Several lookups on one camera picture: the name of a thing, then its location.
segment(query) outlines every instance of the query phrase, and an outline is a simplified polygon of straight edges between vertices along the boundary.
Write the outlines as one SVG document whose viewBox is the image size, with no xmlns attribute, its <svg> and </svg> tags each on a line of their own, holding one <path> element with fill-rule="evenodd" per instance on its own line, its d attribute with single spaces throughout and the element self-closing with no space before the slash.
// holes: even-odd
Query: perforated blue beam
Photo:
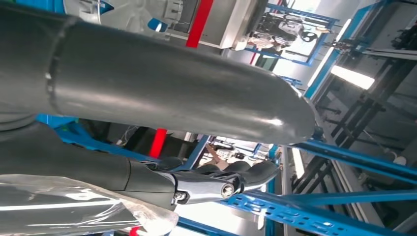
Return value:
<svg viewBox="0 0 417 236">
<path fill-rule="evenodd" d="M 405 236 L 341 214 L 259 191 L 235 195 L 228 200 L 228 205 L 318 235 Z"/>
<path fill-rule="evenodd" d="M 382 158 L 375 158 L 373 156 L 350 151 L 318 141 L 306 141 L 304 143 L 290 146 L 317 156 L 344 162 L 348 165 L 362 168 L 364 170 L 400 179 L 412 184 L 417 184 L 417 169 L 388 162 Z"/>
<path fill-rule="evenodd" d="M 417 190 L 291 194 L 282 197 L 311 206 L 340 205 L 347 203 L 374 203 L 417 200 Z"/>
</svg>

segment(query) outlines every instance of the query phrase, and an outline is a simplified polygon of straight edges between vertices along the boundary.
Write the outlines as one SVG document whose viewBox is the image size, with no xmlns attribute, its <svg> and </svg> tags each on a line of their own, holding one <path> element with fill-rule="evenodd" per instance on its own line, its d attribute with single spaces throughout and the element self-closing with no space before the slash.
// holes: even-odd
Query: clear plastic sheet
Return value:
<svg viewBox="0 0 417 236">
<path fill-rule="evenodd" d="M 168 40 L 169 34 L 150 29 L 148 22 L 152 18 L 159 19 L 168 25 L 177 22 L 165 17 L 168 0 L 106 0 L 105 2 L 114 9 L 98 17 L 97 12 L 90 13 L 90 9 L 94 9 L 91 6 L 92 3 L 96 4 L 97 0 L 91 3 L 86 3 L 84 0 L 63 0 L 67 14 L 79 16 L 88 22 L 163 40 Z"/>
<path fill-rule="evenodd" d="M 83 235 L 175 227 L 172 211 L 66 177 L 0 175 L 0 235 Z"/>
</svg>

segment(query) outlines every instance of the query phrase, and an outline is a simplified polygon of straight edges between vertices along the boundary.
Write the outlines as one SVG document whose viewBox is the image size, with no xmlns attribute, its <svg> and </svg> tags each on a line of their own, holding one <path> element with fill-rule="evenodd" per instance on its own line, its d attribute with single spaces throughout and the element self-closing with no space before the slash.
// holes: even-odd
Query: gray pipe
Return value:
<svg viewBox="0 0 417 236">
<path fill-rule="evenodd" d="M 21 112 L 261 143 L 314 130 L 305 100 L 266 70 L 7 3 L 0 31 L 0 105 Z"/>
</svg>

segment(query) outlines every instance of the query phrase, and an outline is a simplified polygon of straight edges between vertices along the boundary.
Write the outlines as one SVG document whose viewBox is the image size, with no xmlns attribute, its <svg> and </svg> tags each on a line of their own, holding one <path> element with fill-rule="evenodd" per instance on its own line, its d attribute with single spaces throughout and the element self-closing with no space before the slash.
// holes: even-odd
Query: bolt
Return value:
<svg viewBox="0 0 417 236">
<path fill-rule="evenodd" d="M 224 187 L 223 187 L 223 189 L 222 189 L 222 196 L 223 196 L 224 198 L 228 198 L 228 197 L 230 197 L 231 195 L 233 195 L 234 191 L 235 191 L 235 188 L 233 188 L 233 186 L 231 186 L 231 185 L 226 185 L 226 186 L 224 186 Z"/>
<path fill-rule="evenodd" d="M 174 198 L 176 200 L 182 201 L 187 197 L 185 193 L 175 193 Z"/>
</svg>

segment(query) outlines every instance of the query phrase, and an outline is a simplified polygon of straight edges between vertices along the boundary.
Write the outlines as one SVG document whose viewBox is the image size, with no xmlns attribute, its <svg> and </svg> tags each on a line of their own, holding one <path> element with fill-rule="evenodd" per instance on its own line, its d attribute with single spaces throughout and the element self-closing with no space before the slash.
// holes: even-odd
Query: red pole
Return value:
<svg viewBox="0 0 417 236">
<path fill-rule="evenodd" d="M 191 26 L 190 34 L 188 36 L 186 47 L 197 48 L 201 35 L 203 34 L 204 26 L 206 25 L 207 18 L 209 17 L 211 7 L 214 0 L 201 0 L 198 6 L 194 23 Z M 156 131 L 155 138 L 153 139 L 152 147 L 149 151 L 149 156 L 158 159 L 162 148 L 164 147 L 167 130 L 159 128 Z"/>
</svg>

